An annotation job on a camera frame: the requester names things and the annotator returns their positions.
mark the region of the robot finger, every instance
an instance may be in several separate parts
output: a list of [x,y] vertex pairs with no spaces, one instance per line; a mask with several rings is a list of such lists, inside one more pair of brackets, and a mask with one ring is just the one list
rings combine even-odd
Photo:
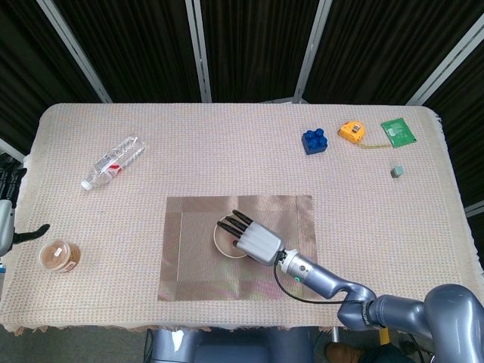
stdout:
[[242,230],[242,232],[245,232],[245,230],[247,229],[247,226],[242,223],[242,222],[239,222],[238,220],[232,218],[232,217],[225,217],[225,219],[227,219],[232,225],[234,225],[235,227],[239,228],[240,230]]
[[218,221],[217,222],[217,225],[222,228],[222,229],[225,229],[228,233],[230,233],[232,236],[235,236],[237,238],[240,238],[240,236],[242,235],[243,232],[239,231],[238,229],[235,229],[234,227],[231,227],[230,225],[226,225],[224,222],[220,222]]
[[245,214],[239,212],[238,210],[232,210],[232,213],[234,213],[237,217],[239,217],[242,221],[246,222],[248,225],[253,222],[252,219],[247,217]]

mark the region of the container lid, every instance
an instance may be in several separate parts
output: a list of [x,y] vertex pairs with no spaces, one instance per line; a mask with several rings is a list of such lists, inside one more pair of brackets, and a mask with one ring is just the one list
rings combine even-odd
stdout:
[[81,181],[81,186],[87,191],[90,191],[92,189],[92,185],[90,185],[87,180]]
[[42,267],[56,271],[63,268],[70,257],[70,246],[62,240],[51,240],[44,244],[39,252]]

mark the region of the shoe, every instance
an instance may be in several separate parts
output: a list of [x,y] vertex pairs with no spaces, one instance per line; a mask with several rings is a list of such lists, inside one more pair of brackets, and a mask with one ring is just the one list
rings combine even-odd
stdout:
[[344,343],[329,343],[324,349],[330,363],[358,363],[364,351]]

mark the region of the food container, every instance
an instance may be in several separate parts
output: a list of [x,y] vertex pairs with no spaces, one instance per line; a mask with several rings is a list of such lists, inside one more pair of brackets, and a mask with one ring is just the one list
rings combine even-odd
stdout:
[[230,233],[225,231],[223,228],[220,228],[218,225],[215,226],[213,230],[213,242],[215,243],[217,250],[226,257],[230,257],[231,259],[242,259],[247,254],[234,245],[234,240],[237,240],[236,237],[232,236]]
[[80,259],[81,251],[77,245],[63,240],[51,240],[39,251],[39,263],[48,271],[68,272]]

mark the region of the green card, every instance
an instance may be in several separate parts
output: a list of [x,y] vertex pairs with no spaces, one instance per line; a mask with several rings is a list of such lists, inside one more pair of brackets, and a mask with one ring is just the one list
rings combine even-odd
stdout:
[[386,121],[381,126],[385,130],[386,136],[390,139],[393,147],[401,147],[417,140],[402,118]]

